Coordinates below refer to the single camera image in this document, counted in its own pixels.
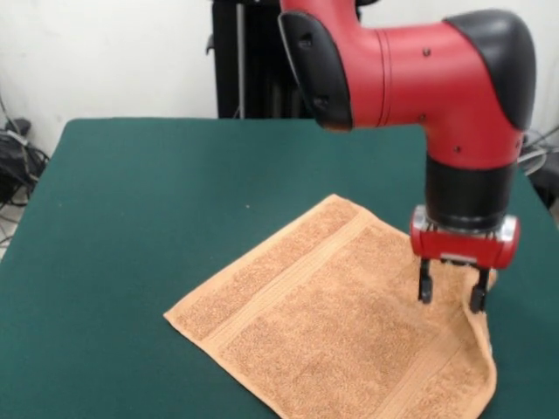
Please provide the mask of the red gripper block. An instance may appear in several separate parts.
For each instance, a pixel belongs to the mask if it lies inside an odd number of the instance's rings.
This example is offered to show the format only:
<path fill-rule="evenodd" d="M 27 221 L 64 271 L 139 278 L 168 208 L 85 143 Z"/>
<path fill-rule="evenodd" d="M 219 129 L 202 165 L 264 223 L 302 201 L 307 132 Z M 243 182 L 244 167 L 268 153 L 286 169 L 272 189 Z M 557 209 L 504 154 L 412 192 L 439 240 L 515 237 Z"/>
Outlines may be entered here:
<path fill-rule="evenodd" d="M 475 265 L 481 268 L 471 291 L 469 308 L 472 313 L 480 313 L 485 311 L 489 269 L 505 269 L 511 264 L 518 248 L 521 225 L 516 216 L 506 215 L 497 230 L 489 233 L 453 232 L 432 223 L 425 206 L 418 205 L 411 216 L 410 231 L 411 248 L 421 257 L 418 300 L 422 303 L 432 300 L 430 259 Z"/>

